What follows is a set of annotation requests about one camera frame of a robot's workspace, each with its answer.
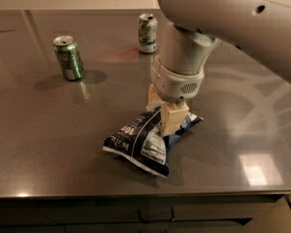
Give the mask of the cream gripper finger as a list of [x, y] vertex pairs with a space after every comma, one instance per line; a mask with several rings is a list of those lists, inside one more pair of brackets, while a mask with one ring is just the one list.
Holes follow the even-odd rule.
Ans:
[[160, 133], [163, 137], [174, 134], [183, 123], [189, 107], [185, 100], [161, 106]]
[[162, 104], [162, 100], [158, 96], [158, 94], [154, 88], [154, 85], [151, 84], [148, 88], [146, 109], [148, 111], [153, 111], [155, 108], [160, 107], [161, 104]]

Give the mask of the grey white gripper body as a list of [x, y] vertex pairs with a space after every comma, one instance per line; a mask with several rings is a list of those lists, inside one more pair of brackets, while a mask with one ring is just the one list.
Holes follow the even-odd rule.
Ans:
[[169, 22], [151, 69], [152, 84], [165, 102], [193, 98], [204, 78], [204, 66], [219, 45], [216, 38], [184, 30]]

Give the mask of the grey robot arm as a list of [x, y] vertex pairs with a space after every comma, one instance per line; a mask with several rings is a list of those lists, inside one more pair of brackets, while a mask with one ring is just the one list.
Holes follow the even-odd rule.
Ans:
[[151, 68], [148, 107], [161, 108], [160, 133], [175, 133], [220, 41], [291, 83], [291, 7], [268, 0], [158, 0], [169, 20]]

